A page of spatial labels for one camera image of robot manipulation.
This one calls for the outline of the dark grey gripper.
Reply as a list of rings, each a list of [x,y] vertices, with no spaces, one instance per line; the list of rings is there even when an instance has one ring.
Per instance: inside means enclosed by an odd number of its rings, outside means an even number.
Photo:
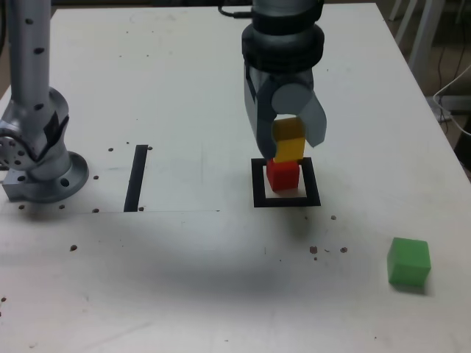
[[[312,69],[274,74],[244,61],[244,103],[258,149],[266,160],[274,158],[277,151],[272,134],[277,114],[298,117],[311,147],[325,140],[327,118],[314,91]]]

